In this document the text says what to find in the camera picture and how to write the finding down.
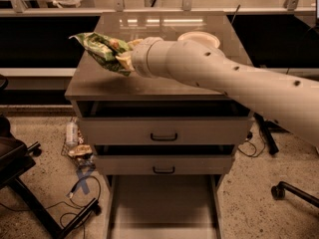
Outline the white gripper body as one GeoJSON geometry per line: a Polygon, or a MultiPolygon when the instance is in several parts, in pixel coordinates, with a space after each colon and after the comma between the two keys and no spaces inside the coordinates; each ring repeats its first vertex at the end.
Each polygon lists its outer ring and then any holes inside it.
{"type": "Polygon", "coordinates": [[[131,54],[135,71],[145,78],[169,78],[166,58],[173,41],[165,41],[160,37],[148,37],[136,45],[131,54]]]}

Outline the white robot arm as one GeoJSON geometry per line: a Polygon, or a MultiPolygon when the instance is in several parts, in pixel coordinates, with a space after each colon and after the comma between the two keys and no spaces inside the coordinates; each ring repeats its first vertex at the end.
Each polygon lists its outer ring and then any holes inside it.
{"type": "Polygon", "coordinates": [[[193,40],[149,37],[118,56],[146,78],[162,77],[222,93],[309,143],[319,145],[319,83],[227,59],[193,40]]]}

